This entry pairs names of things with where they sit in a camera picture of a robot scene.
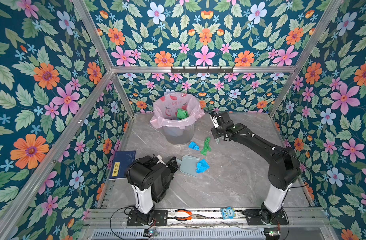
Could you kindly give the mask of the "aluminium frame rails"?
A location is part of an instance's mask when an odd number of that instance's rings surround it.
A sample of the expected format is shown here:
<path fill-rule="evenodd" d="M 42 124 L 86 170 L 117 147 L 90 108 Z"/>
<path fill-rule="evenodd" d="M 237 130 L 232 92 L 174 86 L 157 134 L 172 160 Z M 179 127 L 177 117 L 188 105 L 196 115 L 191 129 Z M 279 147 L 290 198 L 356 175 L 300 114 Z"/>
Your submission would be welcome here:
<path fill-rule="evenodd" d="M 0 1 L 0 240 L 76 239 L 136 111 L 163 91 L 219 105 L 225 72 L 275 64 L 341 1 Z"/>

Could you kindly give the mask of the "silver mesh waste basket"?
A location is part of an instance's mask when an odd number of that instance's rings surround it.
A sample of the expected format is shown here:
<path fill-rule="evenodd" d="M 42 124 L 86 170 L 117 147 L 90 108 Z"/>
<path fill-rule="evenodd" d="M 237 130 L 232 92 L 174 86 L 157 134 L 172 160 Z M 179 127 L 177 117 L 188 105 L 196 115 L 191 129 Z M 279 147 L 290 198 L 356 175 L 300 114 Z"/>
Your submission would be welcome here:
<path fill-rule="evenodd" d="M 188 144 L 194 136 L 194 124 L 183 129 L 178 127 L 162 127 L 163 134 L 167 141 L 173 145 Z"/>

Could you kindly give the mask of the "blue paper scrap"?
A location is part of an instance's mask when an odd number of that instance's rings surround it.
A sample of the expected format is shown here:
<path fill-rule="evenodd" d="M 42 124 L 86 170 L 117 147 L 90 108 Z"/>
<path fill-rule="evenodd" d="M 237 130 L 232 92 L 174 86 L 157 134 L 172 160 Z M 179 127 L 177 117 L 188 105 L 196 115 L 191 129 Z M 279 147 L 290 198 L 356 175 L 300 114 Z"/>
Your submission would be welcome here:
<path fill-rule="evenodd" d="M 190 142 L 188 147 L 192 150 L 200 151 L 200 147 L 195 142 Z"/>
<path fill-rule="evenodd" d="M 209 164 L 207 163 L 207 161 L 205 159 L 200 160 L 197 165 L 196 165 L 196 172 L 198 174 L 200 173 L 204 173 L 205 171 L 207 171 L 210 168 Z"/>

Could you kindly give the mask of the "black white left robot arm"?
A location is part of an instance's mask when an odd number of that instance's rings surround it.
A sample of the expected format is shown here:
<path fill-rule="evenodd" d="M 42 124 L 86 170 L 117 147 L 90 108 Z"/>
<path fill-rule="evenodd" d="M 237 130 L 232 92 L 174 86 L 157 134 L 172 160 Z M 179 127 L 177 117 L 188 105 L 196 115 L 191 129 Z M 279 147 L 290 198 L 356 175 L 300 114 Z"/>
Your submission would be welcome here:
<path fill-rule="evenodd" d="M 165 163 L 160 156 L 145 156 L 130 165 L 126 177 L 134 190 L 139 214 L 153 214 L 155 203 L 166 196 L 178 169 L 176 157 Z"/>

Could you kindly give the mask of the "green paper scrap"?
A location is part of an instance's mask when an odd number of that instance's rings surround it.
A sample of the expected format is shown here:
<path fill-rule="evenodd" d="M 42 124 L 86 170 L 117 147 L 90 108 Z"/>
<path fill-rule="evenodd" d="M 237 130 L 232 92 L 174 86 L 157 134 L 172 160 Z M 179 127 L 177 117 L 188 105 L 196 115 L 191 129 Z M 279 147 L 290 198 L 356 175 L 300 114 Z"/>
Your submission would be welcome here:
<path fill-rule="evenodd" d="M 208 152 L 211 152 L 211 147 L 210 147 L 210 140 L 211 140 L 211 137 L 207 137 L 204 141 L 204 144 L 203 144 L 203 149 L 200 151 L 200 153 L 204 156 L 207 155 Z"/>
<path fill-rule="evenodd" d="M 184 120 L 184 119 L 187 119 L 189 117 L 189 113 L 188 111 L 186 110 L 183 110 L 183 109 L 178 109 L 177 111 L 177 118 L 178 120 Z"/>

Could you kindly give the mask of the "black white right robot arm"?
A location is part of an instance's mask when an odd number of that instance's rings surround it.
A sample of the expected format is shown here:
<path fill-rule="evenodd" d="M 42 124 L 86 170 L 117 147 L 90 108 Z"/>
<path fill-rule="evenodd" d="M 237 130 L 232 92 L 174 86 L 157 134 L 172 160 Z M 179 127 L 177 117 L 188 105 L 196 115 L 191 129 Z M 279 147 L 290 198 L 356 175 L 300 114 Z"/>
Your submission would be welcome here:
<path fill-rule="evenodd" d="M 215 139 L 236 142 L 262 157 L 269 165 L 267 178 L 270 182 L 268 194 L 261 206 L 260 218 L 266 223 L 283 210 L 283 202 L 293 183 L 301 174 L 299 159 L 291 147 L 281 147 L 255 134 L 246 125 L 235 124 L 228 113 L 210 114 Z"/>

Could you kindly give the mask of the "dark blue book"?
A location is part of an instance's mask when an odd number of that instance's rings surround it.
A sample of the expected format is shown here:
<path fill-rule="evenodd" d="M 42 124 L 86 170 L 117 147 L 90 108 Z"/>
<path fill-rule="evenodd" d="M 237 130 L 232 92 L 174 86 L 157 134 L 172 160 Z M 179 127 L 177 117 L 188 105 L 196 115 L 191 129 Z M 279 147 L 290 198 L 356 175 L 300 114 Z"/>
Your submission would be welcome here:
<path fill-rule="evenodd" d="M 135 159 L 136 151 L 116 152 L 112 162 L 109 180 L 113 181 L 126 178 L 126 173 Z"/>

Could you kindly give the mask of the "small circuit board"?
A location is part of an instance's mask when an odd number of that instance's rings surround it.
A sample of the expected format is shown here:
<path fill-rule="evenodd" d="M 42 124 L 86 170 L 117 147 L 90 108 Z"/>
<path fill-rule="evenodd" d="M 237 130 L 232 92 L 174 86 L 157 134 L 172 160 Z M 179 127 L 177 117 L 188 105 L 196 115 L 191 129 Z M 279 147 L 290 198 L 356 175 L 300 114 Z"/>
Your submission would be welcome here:
<path fill-rule="evenodd" d="M 154 238 L 154 237 L 157 237 L 158 235 L 159 235 L 158 231 L 151 230 L 151 229 L 144 230 L 144 234 L 143 234 L 143 236 L 147 237 L 147 238 Z"/>
<path fill-rule="evenodd" d="M 264 230 L 265 240 L 279 240 L 280 231 Z"/>

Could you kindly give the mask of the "blue owl figurine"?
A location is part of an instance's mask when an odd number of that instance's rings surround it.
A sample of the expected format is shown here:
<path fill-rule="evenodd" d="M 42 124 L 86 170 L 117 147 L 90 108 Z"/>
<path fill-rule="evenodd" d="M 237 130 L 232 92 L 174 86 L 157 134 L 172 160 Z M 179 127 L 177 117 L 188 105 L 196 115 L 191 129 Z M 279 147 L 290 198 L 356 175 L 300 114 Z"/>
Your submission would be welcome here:
<path fill-rule="evenodd" d="M 221 209 L 221 214 L 222 214 L 223 220 L 228 220 L 228 219 L 232 220 L 236 217 L 235 210 L 234 210 L 234 208 L 231 208 L 231 207 Z"/>

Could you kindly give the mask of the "small circuit board right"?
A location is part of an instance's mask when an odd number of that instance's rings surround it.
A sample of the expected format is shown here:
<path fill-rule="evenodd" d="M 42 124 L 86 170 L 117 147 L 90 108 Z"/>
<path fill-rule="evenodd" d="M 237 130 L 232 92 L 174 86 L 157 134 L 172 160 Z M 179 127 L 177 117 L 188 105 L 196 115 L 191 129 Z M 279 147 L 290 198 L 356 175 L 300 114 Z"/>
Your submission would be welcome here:
<path fill-rule="evenodd" d="M 279 240 L 280 231 L 264 230 L 265 240 Z"/>

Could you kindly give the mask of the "black hook rail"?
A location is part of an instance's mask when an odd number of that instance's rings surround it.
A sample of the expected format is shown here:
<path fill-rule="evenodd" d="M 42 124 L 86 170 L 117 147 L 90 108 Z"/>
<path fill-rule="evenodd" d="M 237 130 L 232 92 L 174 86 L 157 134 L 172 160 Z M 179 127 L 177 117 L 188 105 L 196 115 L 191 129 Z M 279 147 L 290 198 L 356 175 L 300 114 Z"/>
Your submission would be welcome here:
<path fill-rule="evenodd" d="M 216 67 L 216 66 L 207 66 L 207 67 L 171 67 L 171 73 L 174 74 L 228 74 L 233 73 L 234 67 Z"/>

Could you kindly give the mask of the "orange handled pliers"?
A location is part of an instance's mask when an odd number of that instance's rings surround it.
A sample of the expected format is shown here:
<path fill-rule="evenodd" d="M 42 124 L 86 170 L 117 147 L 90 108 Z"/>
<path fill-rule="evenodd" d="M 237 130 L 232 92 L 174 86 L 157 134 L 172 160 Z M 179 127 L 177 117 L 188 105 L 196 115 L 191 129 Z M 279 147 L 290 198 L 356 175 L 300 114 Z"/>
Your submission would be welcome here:
<path fill-rule="evenodd" d="M 179 222 L 191 221 L 194 219 L 208 219 L 208 217 L 200 215 L 198 213 L 193 213 L 192 211 L 188 211 L 186 209 L 177 209 L 175 210 L 174 219 Z"/>

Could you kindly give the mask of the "small circuit board left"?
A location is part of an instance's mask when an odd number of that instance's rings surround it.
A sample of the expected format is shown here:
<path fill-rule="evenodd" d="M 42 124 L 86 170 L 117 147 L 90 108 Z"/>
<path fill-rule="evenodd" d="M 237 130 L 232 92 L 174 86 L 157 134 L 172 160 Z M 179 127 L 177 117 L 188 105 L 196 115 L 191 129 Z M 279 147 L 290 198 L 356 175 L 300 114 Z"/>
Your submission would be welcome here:
<path fill-rule="evenodd" d="M 144 234 L 143 234 L 143 236 L 147 237 L 147 238 L 154 238 L 154 237 L 157 237 L 158 235 L 159 235 L 158 231 L 151 230 L 151 229 L 144 230 Z"/>

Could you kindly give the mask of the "pale green dustpan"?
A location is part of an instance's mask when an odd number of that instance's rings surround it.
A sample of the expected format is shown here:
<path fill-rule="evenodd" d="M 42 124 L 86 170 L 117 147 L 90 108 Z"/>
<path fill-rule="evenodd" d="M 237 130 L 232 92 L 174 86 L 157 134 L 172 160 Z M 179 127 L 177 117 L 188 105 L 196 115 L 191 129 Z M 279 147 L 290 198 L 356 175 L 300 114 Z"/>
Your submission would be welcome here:
<path fill-rule="evenodd" d="M 177 159 L 180 172 L 192 177 L 197 177 L 199 175 L 199 173 L 196 172 L 199 161 L 200 158 L 188 155 L 183 156 L 182 159 Z"/>

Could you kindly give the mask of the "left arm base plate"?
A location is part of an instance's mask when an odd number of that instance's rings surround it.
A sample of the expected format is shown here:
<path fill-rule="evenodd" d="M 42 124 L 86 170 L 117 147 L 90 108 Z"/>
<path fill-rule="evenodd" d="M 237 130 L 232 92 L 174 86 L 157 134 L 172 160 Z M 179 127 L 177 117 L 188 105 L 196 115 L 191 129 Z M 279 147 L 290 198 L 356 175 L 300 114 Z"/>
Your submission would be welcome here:
<path fill-rule="evenodd" d="M 166 226 L 168 221 L 167 210 L 151 210 L 148 214 L 143 214 L 138 210 L 131 210 L 127 226 L 128 227 L 150 227 Z"/>

